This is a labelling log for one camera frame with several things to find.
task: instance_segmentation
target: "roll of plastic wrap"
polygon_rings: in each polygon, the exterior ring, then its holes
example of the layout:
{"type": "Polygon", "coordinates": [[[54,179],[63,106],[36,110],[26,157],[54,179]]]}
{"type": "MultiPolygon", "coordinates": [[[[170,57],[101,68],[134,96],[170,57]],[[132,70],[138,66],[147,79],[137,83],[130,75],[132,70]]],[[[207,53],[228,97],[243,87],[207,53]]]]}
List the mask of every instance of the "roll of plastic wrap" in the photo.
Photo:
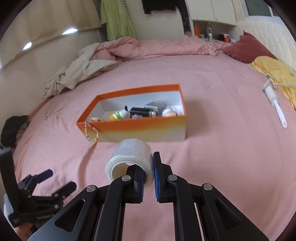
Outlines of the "roll of plastic wrap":
{"type": "Polygon", "coordinates": [[[119,143],[107,163],[105,172],[109,181],[126,174],[128,164],[136,164],[146,173],[144,187],[149,187],[154,180],[152,151],[150,146],[139,139],[126,139],[119,143]]]}

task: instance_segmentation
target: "orange bottle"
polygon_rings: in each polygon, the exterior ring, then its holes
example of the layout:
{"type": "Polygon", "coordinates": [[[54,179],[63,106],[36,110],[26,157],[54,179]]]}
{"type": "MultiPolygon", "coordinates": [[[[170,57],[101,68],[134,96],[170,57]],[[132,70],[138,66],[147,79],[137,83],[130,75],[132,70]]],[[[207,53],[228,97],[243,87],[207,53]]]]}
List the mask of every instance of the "orange bottle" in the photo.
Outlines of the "orange bottle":
{"type": "Polygon", "coordinates": [[[200,29],[197,25],[194,25],[194,34],[195,34],[195,36],[200,38],[200,29]]]}

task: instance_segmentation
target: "black clamp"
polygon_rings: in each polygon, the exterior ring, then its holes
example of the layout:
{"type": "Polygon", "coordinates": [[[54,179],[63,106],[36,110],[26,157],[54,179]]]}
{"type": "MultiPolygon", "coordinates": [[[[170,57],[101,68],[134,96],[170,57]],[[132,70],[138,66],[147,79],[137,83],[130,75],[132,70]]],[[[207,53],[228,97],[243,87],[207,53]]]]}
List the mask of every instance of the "black clamp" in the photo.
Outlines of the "black clamp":
{"type": "MultiPolygon", "coordinates": [[[[176,241],[268,241],[226,197],[209,183],[197,186],[174,175],[153,155],[159,203],[173,203],[176,241]]],[[[132,165],[110,185],[89,185],[28,241],[121,241],[126,203],[143,200],[145,173],[132,165]]]]}
{"type": "Polygon", "coordinates": [[[63,208],[63,200],[76,190],[76,183],[69,182],[51,196],[33,196],[36,185],[51,177],[53,172],[48,169],[39,175],[28,175],[17,184],[10,148],[0,152],[0,172],[6,191],[5,208],[13,227],[24,222],[48,221],[63,208]]]}
{"type": "Polygon", "coordinates": [[[146,174],[137,165],[110,185],[87,186],[29,241],[120,241],[126,203],[143,201],[146,174]]]}
{"type": "Polygon", "coordinates": [[[193,185],[174,175],[159,152],[153,160],[156,199],[173,203],[176,241],[202,241],[202,235],[207,241],[268,241],[213,185],[193,185]]]}

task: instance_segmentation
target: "white cabinet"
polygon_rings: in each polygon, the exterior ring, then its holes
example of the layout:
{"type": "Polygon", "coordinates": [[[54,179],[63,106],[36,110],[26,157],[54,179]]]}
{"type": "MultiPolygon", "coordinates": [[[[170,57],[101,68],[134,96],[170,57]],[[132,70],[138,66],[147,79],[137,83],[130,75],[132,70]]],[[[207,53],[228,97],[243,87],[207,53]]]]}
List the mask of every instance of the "white cabinet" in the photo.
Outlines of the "white cabinet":
{"type": "Polygon", "coordinates": [[[211,0],[187,0],[190,18],[215,21],[211,0]]]}
{"type": "Polygon", "coordinates": [[[237,24],[232,0],[187,0],[187,7],[192,20],[237,24]]]}
{"type": "Polygon", "coordinates": [[[231,0],[211,0],[211,2],[216,22],[237,24],[231,0]]]}

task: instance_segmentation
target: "curtain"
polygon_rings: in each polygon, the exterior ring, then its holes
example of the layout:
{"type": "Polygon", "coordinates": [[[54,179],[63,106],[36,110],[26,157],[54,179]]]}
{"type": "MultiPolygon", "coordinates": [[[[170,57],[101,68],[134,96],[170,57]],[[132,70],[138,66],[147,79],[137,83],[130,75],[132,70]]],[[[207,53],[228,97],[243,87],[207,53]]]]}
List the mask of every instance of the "curtain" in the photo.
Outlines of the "curtain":
{"type": "Polygon", "coordinates": [[[4,66],[14,59],[28,42],[46,42],[72,27],[101,27],[93,0],[32,0],[0,41],[0,64],[4,66]]]}

